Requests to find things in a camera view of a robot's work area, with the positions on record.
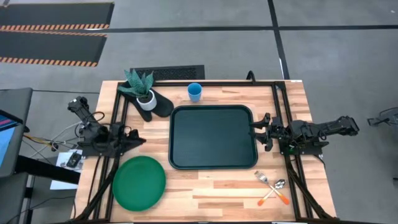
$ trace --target butcher block tabletop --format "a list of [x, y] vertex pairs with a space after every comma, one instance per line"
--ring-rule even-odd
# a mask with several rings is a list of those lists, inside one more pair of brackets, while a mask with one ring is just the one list
[[[116, 88], [120, 81], [104, 81], [98, 98], [96, 111], [105, 114], [100, 123], [109, 123], [112, 117]], [[307, 97], [303, 83], [285, 81], [287, 95], [293, 119], [311, 121]], [[276, 116], [272, 90], [270, 86], [203, 86], [202, 98], [198, 103], [189, 100], [186, 86], [157, 86], [154, 89], [171, 100], [174, 107], [180, 105], [245, 105], [251, 111], [254, 121], [261, 120], [265, 113]], [[279, 100], [284, 122], [287, 121], [283, 107], [282, 94]], [[119, 104], [120, 120], [124, 98]], [[271, 184], [279, 179], [287, 179], [284, 157], [279, 154], [279, 146], [274, 141], [270, 152], [257, 142], [258, 162], [250, 169], [228, 170], [177, 170], [169, 163], [169, 117], [160, 118], [152, 114], [152, 121], [145, 122], [130, 103], [126, 125], [137, 129], [140, 137], [147, 139], [143, 145], [131, 149], [122, 156], [120, 165], [136, 156], [149, 156], [160, 162], [166, 173], [166, 190], [162, 198], [152, 208], [143, 212], [130, 212], [113, 202], [112, 222], [243, 222], [243, 221], [292, 221], [295, 220], [291, 203], [289, 183], [279, 192], [284, 194], [290, 204], [272, 194], [262, 206], [257, 202], [270, 188], [256, 179], [255, 171], [264, 173]], [[327, 213], [335, 216], [335, 208], [326, 178], [323, 164], [314, 156], [302, 156], [307, 187]], [[94, 174], [97, 157], [86, 158], [81, 171], [76, 193], [76, 213], [80, 214], [87, 205], [90, 185]], [[101, 159], [95, 177], [94, 196], [100, 180]], [[101, 203], [100, 218], [104, 217], [107, 190]], [[305, 216], [302, 194], [297, 189], [301, 216]]]

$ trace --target potted plant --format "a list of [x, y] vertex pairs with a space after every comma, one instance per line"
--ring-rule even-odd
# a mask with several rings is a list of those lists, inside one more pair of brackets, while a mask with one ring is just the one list
[[148, 76], [144, 73], [141, 78], [135, 70], [131, 73], [125, 70], [124, 74], [130, 87], [119, 86], [118, 90], [134, 95], [143, 110], [153, 110], [157, 104], [155, 94], [150, 89], [154, 84], [153, 72]]

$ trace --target green plastic plate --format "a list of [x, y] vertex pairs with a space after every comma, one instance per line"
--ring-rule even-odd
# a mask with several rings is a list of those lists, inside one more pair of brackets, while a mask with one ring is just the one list
[[159, 201], [166, 186], [163, 167], [153, 158], [137, 156], [125, 162], [113, 180], [113, 194], [123, 208], [143, 211]]

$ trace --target blue cup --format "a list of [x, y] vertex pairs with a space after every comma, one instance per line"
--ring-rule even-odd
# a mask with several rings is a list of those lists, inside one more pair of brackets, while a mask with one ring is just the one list
[[194, 103], [198, 102], [201, 96], [201, 85], [199, 83], [189, 84], [188, 95], [192, 102]]

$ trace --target fork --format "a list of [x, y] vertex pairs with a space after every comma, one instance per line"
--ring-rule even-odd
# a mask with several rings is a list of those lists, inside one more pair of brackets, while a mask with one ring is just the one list
[[257, 171], [254, 173], [254, 175], [255, 175], [261, 182], [263, 182], [263, 183], [265, 183], [265, 184], [268, 184], [268, 186], [269, 186], [273, 191], [275, 191], [275, 193], [280, 197], [280, 199], [282, 199], [282, 201], [283, 201], [286, 205], [289, 204], [289, 200], [287, 199], [287, 197], [285, 197], [284, 195], [282, 195], [281, 193], [279, 193], [279, 191], [278, 191], [277, 189], [275, 189], [273, 186], [271, 186], [271, 185], [268, 183], [268, 178], [266, 177], [265, 174], [263, 174], [262, 172], [260, 172], [260, 171], [257, 170]]

